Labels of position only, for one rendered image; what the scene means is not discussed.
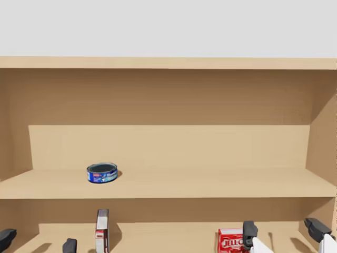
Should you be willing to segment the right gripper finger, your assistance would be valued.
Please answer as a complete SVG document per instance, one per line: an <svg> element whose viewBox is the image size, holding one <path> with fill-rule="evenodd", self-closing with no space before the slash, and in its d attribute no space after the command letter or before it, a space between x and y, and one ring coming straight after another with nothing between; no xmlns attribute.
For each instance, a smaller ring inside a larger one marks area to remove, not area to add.
<svg viewBox="0 0 337 253"><path fill-rule="evenodd" d="M319 243L318 253L337 253L336 237L329 227L315 218L305 218L304 224L310 237Z"/></svg>
<svg viewBox="0 0 337 253"><path fill-rule="evenodd" d="M254 221L243 222L243 244L249 253L274 253L258 237L258 228Z"/></svg>

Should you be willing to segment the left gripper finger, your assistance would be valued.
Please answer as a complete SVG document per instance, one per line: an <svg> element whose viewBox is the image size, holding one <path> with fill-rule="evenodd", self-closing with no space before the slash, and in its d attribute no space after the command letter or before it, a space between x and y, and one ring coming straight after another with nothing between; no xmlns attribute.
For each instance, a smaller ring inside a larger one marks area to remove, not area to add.
<svg viewBox="0 0 337 253"><path fill-rule="evenodd" d="M16 229L5 229L0 231L0 247L9 247L16 235Z"/></svg>
<svg viewBox="0 0 337 253"><path fill-rule="evenodd" d="M62 253L77 253L77 240L68 238L62 245Z"/></svg>

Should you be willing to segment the red carton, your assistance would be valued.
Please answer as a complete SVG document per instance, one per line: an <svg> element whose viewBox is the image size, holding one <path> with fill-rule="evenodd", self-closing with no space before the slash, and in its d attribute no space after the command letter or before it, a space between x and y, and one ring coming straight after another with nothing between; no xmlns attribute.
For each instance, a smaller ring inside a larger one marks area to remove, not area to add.
<svg viewBox="0 0 337 253"><path fill-rule="evenodd" d="M217 253L250 253L243 244L242 228L219 229Z"/></svg>

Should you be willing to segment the brown and white carton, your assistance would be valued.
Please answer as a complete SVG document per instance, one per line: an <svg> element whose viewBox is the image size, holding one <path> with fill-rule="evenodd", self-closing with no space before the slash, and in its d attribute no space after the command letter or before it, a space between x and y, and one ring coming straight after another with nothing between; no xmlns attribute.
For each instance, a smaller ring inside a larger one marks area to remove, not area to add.
<svg viewBox="0 0 337 253"><path fill-rule="evenodd" d="M109 210L99 209L97 211L97 221L95 228L95 251L96 253L109 253L110 252L110 239L109 239Z"/></svg>

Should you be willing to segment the blue flat can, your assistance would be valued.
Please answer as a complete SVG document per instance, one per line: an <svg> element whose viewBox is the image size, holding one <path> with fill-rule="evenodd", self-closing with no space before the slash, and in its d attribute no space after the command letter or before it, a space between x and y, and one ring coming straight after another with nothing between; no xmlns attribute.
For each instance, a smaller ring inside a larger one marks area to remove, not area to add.
<svg viewBox="0 0 337 253"><path fill-rule="evenodd" d="M118 178L118 168L114 163L96 163L87 167L87 179L91 183L108 183Z"/></svg>

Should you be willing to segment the pale wooden shelf unit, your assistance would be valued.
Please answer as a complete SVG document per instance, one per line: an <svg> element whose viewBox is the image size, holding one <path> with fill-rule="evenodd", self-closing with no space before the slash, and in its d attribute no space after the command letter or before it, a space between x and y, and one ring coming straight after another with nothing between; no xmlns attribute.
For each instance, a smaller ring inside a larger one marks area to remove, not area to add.
<svg viewBox="0 0 337 253"><path fill-rule="evenodd" d="M216 253L253 220L275 253L336 229L335 58L0 56L0 230L6 253ZM91 183L87 167L118 178Z"/></svg>

